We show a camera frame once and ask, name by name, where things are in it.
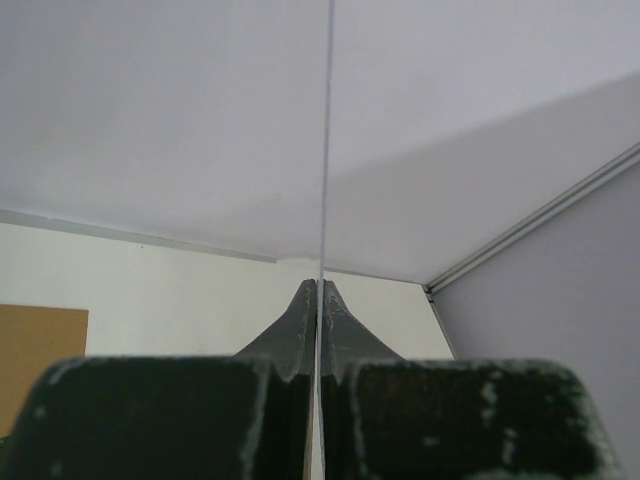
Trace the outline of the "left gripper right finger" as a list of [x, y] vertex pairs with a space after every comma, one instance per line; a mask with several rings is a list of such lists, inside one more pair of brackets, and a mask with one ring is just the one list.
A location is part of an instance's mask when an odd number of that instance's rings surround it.
[[323, 287], [329, 479], [621, 479], [580, 379], [545, 360], [406, 360]]

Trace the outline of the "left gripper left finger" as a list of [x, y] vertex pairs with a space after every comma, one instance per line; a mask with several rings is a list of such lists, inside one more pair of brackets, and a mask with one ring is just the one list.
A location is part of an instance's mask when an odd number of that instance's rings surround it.
[[5, 479], [306, 479], [316, 284], [230, 356], [59, 361], [1, 449]]

